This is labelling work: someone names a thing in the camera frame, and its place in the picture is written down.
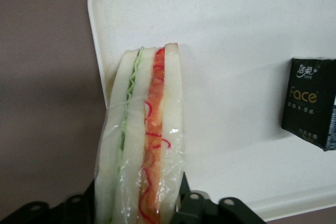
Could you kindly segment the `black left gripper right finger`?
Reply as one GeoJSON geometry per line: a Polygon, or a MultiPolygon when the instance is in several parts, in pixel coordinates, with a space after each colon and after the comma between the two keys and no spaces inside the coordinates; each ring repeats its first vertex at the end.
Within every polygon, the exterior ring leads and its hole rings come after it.
{"type": "Polygon", "coordinates": [[[265,223],[237,198],[222,198],[216,204],[205,192],[190,190],[186,178],[182,179],[179,197],[172,223],[265,223]]]}

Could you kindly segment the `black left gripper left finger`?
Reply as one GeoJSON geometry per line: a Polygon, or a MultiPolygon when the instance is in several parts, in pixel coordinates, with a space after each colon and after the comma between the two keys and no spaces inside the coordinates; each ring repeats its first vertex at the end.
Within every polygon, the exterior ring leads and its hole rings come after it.
{"type": "Polygon", "coordinates": [[[29,202],[2,219],[1,223],[94,223],[94,184],[91,182],[83,194],[72,195],[52,208],[46,202],[29,202]]]}

